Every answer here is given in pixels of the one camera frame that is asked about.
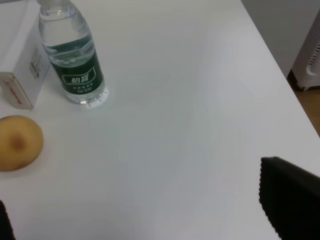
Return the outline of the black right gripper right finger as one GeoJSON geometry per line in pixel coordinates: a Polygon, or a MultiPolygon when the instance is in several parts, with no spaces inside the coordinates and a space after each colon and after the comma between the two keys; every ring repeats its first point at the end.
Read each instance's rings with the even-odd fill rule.
{"type": "Polygon", "coordinates": [[[282,240],[320,238],[320,178],[282,158],[260,162],[259,202],[282,240]]]}

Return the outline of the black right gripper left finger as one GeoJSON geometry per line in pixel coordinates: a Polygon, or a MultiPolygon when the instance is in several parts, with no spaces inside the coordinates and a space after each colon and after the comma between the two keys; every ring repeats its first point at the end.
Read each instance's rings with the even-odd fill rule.
{"type": "Polygon", "coordinates": [[[5,205],[0,201],[0,240],[16,240],[5,205]]]}

